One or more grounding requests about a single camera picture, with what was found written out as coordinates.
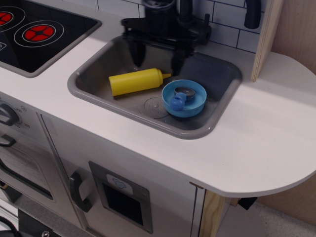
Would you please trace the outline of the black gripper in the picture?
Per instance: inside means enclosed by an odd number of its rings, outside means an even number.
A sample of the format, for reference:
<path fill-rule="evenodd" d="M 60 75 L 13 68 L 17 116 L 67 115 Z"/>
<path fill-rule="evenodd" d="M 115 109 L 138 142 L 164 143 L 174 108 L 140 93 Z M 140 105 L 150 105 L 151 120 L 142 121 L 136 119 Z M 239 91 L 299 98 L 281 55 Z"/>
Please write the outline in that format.
<path fill-rule="evenodd" d="M 178 22 L 175 4 L 146 4 L 145 17 L 125 18 L 123 38 L 127 41 L 134 64 L 141 67 L 146 55 L 146 46 L 175 50 L 171 58 L 172 75 L 180 74 L 185 61 L 185 52 L 191 49 L 197 36 Z"/>

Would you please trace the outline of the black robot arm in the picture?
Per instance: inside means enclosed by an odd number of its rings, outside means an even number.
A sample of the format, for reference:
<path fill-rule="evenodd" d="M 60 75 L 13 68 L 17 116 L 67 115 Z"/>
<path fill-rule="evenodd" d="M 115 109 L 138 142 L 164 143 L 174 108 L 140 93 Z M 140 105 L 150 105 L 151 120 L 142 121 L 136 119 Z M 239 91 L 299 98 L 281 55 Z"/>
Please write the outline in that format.
<path fill-rule="evenodd" d="M 175 0 L 143 0 L 145 17 L 125 18 L 123 38 L 134 64 L 140 67 L 146 56 L 146 47 L 152 46 L 173 53 L 171 69 L 174 76 L 180 74 L 186 58 L 192 55 L 198 40 L 193 30 L 194 17 L 183 22 Z"/>

